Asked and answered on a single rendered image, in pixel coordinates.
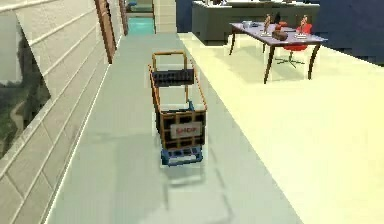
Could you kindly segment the orange and blue shopping cart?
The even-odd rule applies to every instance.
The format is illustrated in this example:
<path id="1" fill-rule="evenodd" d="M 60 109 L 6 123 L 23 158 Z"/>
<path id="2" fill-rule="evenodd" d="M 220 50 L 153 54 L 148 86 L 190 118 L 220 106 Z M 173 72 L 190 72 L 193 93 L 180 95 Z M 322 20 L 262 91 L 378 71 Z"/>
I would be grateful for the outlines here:
<path id="1" fill-rule="evenodd" d="M 181 55 L 183 68 L 176 70 L 159 70 L 157 56 Z M 153 107 L 156 115 L 155 123 L 161 141 L 161 162 L 167 166 L 177 166 L 201 162 L 202 148 L 205 145 L 207 121 L 207 104 L 201 88 L 200 80 L 194 64 L 188 67 L 187 55 L 184 51 L 155 52 L 152 63 L 148 65 L 149 80 L 152 92 Z M 189 98 L 189 86 L 197 84 L 202 109 L 196 109 Z M 160 88 L 183 86 L 184 109 L 163 110 L 160 101 Z"/>

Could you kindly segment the grey kitchen counter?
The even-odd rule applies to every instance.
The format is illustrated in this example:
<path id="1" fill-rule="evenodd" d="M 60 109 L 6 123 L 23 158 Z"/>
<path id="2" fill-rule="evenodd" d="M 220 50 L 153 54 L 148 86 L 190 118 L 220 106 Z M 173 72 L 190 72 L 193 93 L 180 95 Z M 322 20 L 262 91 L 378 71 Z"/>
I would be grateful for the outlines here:
<path id="1" fill-rule="evenodd" d="M 271 20 L 280 14 L 282 21 L 296 28 L 306 15 L 314 23 L 320 10 L 319 4 L 282 1 L 230 1 L 225 5 L 192 3 L 192 33 L 205 45 L 226 45 L 231 34 L 231 23 L 243 21 L 263 22 L 267 14 Z"/>

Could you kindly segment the grey table with dark legs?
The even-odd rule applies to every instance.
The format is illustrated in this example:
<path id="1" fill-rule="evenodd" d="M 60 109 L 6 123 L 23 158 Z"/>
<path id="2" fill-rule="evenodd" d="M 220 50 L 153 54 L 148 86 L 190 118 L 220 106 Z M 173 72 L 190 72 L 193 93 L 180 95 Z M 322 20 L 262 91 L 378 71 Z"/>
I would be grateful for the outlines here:
<path id="1" fill-rule="evenodd" d="M 313 35 L 311 33 L 312 25 L 306 22 L 306 19 L 301 21 L 301 25 L 294 29 L 286 27 L 283 23 L 271 24 L 269 21 L 253 22 L 243 21 L 241 23 L 231 23 L 232 42 L 229 54 L 232 54 L 236 35 L 246 34 L 263 43 L 262 52 L 265 52 L 265 47 L 269 46 L 268 62 L 264 74 L 264 83 L 267 83 L 271 65 L 274 59 L 275 49 L 282 47 L 290 52 L 287 59 L 278 58 L 279 64 L 288 62 L 292 66 L 300 64 L 300 61 L 293 60 L 295 51 L 305 50 L 308 46 L 314 45 L 314 49 L 309 60 L 308 79 L 312 79 L 312 70 L 314 61 L 321 44 L 326 41 L 325 38 Z"/>

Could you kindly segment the brown statuette on white base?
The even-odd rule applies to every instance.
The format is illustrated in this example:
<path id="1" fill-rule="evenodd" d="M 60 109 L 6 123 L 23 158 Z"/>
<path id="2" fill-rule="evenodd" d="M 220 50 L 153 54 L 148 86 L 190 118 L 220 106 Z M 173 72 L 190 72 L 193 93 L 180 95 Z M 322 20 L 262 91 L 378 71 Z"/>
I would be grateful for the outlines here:
<path id="1" fill-rule="evenodd" d="M 303 29 L 306 24 L 307 24 L 307 15 L 303 15 L 303 18 L 301 19 L 301 22 L 300 22 L 299 31 L 295 34 L 296 38 L 299 38 L 299 39 L 304 38 L 305 34 L 303 33 Z"/>
<path id="2" fill-rule="evenodd" d="M 263 36 L 263 37 L 271 36 L 271 33 L 268 32 L 270 22 L 271 22 L 271 16 L 270 16 L 270 14 L 266 14 L 266 18 L 264 21 L 264 28 L 263 28 L 263 31 L 261 33 L 261 36 Z"/>

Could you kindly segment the dark brown bowl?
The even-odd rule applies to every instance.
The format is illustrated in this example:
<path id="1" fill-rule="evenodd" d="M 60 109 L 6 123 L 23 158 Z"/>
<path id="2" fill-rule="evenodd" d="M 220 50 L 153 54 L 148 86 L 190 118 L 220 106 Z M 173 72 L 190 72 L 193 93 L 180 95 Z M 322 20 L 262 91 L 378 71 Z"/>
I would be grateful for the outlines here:
<path id="1" fill-rule="evenodd" d="M 285 41 L 288 38 L 288 34 L 286 32 L 281 31 L 281 30 L 274 30 L 272 32 L 272 37 L 274 39 L 279 40 L 279 41 Z"/>

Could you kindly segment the red swivel chair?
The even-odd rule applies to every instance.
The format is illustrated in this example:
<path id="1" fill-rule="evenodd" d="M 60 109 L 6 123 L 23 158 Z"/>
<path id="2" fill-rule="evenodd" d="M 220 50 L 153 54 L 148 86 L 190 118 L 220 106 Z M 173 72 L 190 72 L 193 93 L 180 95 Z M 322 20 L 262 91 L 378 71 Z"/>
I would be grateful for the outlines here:
<path id="1" fill-rule="evenodd" d="M 303 29 L 304 34 L 310 34 L 312 30 L 312 25 L 307 22 Z M 289 56 L 287 58 L 276 58 L 278 64 L 290 63 L 293 67 L 296 67 L 297 64 L 301 64 L 301 61 L 297 61 L 293 58 L 294 52 L 303 51 L 307 48 L 306 45 L 289 45 L 284 46 L 283 49 L 289 52 Z"/>

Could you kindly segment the window with outdoor view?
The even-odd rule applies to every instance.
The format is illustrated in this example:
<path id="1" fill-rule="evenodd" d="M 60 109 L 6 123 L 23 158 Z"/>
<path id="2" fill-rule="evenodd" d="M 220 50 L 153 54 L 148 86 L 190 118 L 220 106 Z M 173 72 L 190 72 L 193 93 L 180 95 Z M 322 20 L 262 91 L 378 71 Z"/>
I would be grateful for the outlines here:
<path id="1" fill-rule="evenodd" d="M 15 12 L 0 12 L 0 158 L 51 98 Z"/>

